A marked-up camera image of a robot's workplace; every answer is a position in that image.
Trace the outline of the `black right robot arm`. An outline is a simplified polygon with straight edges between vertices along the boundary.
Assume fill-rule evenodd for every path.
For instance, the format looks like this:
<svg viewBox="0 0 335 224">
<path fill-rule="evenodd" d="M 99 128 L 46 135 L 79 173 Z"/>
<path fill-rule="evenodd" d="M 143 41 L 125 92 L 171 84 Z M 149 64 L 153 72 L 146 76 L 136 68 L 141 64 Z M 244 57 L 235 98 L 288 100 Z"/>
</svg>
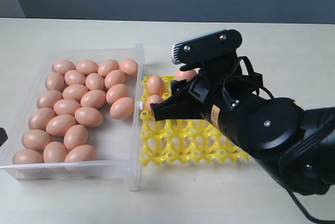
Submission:
<svg viewBox="0 0 335 224">
<path fill-rule="evenodd" d="M 156 120 L 204 119 L 287 191 L 325 194 L 334 185 L 334 108 L 304 110 L 291 98 L 262 98 L 262 89 L 262 75 L 236 63 L 172 82 L 172 96 L 151 110 Z"/>
</svg>

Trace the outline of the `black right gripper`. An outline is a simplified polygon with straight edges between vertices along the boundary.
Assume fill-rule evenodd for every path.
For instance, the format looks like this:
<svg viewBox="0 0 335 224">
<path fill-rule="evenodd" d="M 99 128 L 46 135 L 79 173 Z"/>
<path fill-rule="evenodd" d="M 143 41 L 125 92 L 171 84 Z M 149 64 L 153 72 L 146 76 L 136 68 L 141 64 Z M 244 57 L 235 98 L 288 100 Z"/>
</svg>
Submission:
<svg viewBox="0 0 335 224">
<path fill-rule="evenodd" d="M 172 96 L 161 103 L 150 104 L 156 121 L 165 119 L 206 119 L 212 120 L 212 113 L 231 112 L 241 105 L 248 96 L 259 95 L 263 85 L 263 76 L 252 71 L 242 74 L 241 69 L 233 73 L 218 74 L 211 77 L 207 84 L 206 77 L 198 73 L 200 63 L 185 64 L 180 71 L 194 71 L 197 76 L 192 80 L 173 80 Z"/>
</svg>

